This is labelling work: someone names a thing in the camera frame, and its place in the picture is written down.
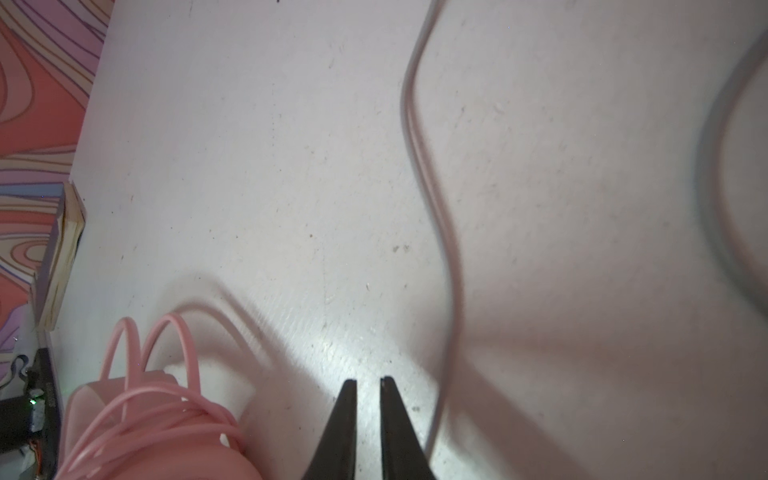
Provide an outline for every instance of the psychedelic pattern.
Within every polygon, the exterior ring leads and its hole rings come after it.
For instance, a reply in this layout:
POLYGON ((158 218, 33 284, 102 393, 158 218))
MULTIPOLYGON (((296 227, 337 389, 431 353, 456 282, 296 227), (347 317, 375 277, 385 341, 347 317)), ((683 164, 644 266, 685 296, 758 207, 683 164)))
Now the psychedelic pattern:
POLYGON ((69 177, 114 0, 0 0, 0 379, 69 177))

